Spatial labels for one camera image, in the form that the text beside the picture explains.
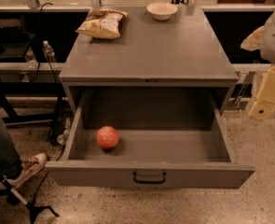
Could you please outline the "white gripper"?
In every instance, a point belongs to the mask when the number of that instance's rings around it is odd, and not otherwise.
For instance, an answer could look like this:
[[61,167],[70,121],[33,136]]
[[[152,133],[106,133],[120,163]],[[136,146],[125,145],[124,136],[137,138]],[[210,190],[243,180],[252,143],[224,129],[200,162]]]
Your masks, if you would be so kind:
[[[249,51],[260,49],[264,60],[275,63],[275,11],[241,43],[241,48]],[[262,74],[259,90],[248,113],[251,119],[265,120],[275,112],[275,66]]]

